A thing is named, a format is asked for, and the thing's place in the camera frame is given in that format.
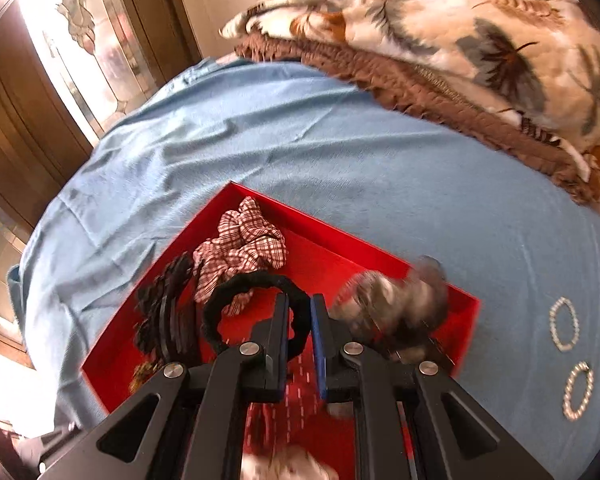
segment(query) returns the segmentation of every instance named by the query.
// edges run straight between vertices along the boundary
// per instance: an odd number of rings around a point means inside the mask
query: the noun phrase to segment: brown blanket trim
[[[494,150],[515,156],[528,167],[549,175],[556,186],[567,190],[574,202],[594,199],[594,190],[578,177],[573,159],[564,150],[527,137],[493,114],[436,88],[407,62],[347,45],[280,40],[260,32],[248,35],[235,47],[235,53],[255,61],[300,60],[371,92],[388,110],[444,124]]]

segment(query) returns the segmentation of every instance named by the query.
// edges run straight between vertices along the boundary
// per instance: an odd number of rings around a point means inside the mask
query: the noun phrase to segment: blue bed sheet
[[[59,416],[102,420],[80,363],[228,180],[402,258],[439,259],[482,300],[459,383],[555,478],[584,471],[600,448],[600,218],[507,155],[291,62],[206,60],[185,71],[118,123],[48,206],[9,281]],[[565,353],[548,328],[561,296],[580,319]],[[569,340],[568,316],[558,322]],[[584,416],[569,422],[562,395],[581,360],[596,382]]]

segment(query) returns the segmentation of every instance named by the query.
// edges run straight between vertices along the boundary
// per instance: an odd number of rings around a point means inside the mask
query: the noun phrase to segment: white bracelet
[[[557,330],[555,329],[555,316],[563,305],[566,305],[569,309],[569,313],[571,314],[571,324],[573,325],[573,337],[567,344],[563,344],[562,341],[560,341]],[[554,306],[549,309],[549,330],[551,331],[551,339],[554,340],[554,344],[560,352],[568,352],[578,342],[578,338],[580,337],[580,324],[578,323],[573,303],[567,298],[560,298],[554,303]]]
[[[573,383],[576,380],[576,377],[579,373],[586,372],[587,375],[587,389],[584,392],[584,397],[578,409],[574,412],[571,407],[571,393],[573,392]],[[589,365],[586,362],[581,361],[575,365],[574,369],[571,370],[569,374],[569,378],[567,379],[567,385],[564,387],[564,399],[562,400],[562,412],[567,420],[574,422],[578,420],[584,411],[587,409],[587,405],[589,404],[589,399],[591,398],[591,393],[593,392],[593,370],[589,368]]]

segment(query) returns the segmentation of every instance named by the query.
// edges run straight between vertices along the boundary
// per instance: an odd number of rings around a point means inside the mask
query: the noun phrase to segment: red cloth with white stitching
[[[222,214],[218,238],[201,243],[194,258],[197,262],[204,260],[195,298],[197,303],[205,304],[216,286],[240,272],[282,267],[286,262],[285,237],[264,219],[256,201],[248,196],[238,211]],[[240,314],[251,296],[251,291],[238,294],[222,313]]]

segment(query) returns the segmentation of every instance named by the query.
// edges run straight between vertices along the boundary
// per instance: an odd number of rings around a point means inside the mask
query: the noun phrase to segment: triangular cutout
[[[113,428],[98,441],[98,450],[114,456],[122,462],[130,463],[136,457],[138,448],[151,422],[160,397],[146,396],[134,409],[125,415]]]
[[[471,460],[496,450],[498,447],[497,437],[471,413],[464,402],[458,399],[453,392],[444,393],[441,398],[460,453],[465,460]]]

